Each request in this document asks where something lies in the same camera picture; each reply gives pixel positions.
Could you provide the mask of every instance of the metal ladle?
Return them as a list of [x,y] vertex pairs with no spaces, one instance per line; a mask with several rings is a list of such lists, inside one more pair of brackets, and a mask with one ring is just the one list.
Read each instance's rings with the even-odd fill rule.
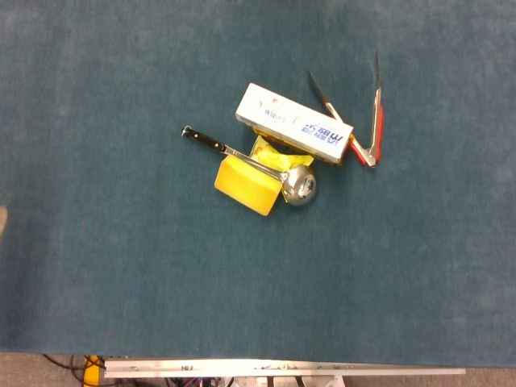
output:
[[190,126],[183,128],[181,136],[195,139],[214,149],[215,151],[221,152],[225,155],[238,157],[254,168],[280,181],[281,194],[283,195],[283,198],[287,203],[292,204],[293,206],[302,206],[314,198],[317,189],[315,176],[312,170],[305,165],[299,165],[295,168],[289,169],[286,172],[278,172],[276,169],[272,169],[266,165],[263,165],[253,160],[251,157],[246,156],[231,147],[228,147],[226,144],[221,143],[220,141],[216,141],[207,135],[203,135],[202,133],[195,131]]

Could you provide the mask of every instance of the yellow sponge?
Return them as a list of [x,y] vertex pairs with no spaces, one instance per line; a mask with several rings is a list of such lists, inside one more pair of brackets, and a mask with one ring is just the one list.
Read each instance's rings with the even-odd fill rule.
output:
[[273,208],[281,183],[234,156],[220,164],[215,188],[262,215]]

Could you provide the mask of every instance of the tongs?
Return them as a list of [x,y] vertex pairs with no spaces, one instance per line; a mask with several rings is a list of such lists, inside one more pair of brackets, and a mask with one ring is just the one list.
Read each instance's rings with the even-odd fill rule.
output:
[[[367,165],[371,168],[375,168],[380,161],[381,155],[381,135],[383,132],[384,126],[384,107],[381,105],[381,87],[380,87],[380,59],[378,58],[378,54],[375,60],[376,68],[377,68],[377,91],[374,95],[374,105],[373,105],[373,113],[372,113],[372,134],[371,134],[371,146],[368,149],[362,148],[358,139],[351,134],[350,136],[350,144],[353,152],[358,157],[359,161]],[[314,92],[317,94],[321,103],[326,107],[330,115],[336,119],[337,121],[343,123],[343,120],[340,118],[337,110],[333,107],[330,100],[326,95],[322,92],[320,86],[315,80],[312,73],[308,72],[310,76],[310,84],[314,89]]]

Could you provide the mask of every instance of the floor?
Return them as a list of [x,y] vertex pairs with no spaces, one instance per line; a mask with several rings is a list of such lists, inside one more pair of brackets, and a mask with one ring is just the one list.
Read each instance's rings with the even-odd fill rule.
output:
[[[56,357],[66,361],[68,357]],[[469,369],[466,375],[446,377],[348,377],[347,387],[514,387],[516,369]],[[164,386],[162,380],[152,385]],[[78,387],[70,372],[59,368],[40,355],[0,353],[0,386],[9,387]]]

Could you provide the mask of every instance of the sponge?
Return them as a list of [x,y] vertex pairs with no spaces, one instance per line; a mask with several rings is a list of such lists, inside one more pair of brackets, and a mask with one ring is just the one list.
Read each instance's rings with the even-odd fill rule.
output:
[[[314,161],[314,158],[308,155],[281,154],[261,136],[256,139],[250,156],[279,172],[286,172],[298,165],[309,166]],[[245,161],[228,156],[220,164],[215,188],[251,210],[267,216],[281,192],[281,183]]]
[[281,191],[281,183],[245,161],[227,156],[218,169],[215,188],[267,216]]

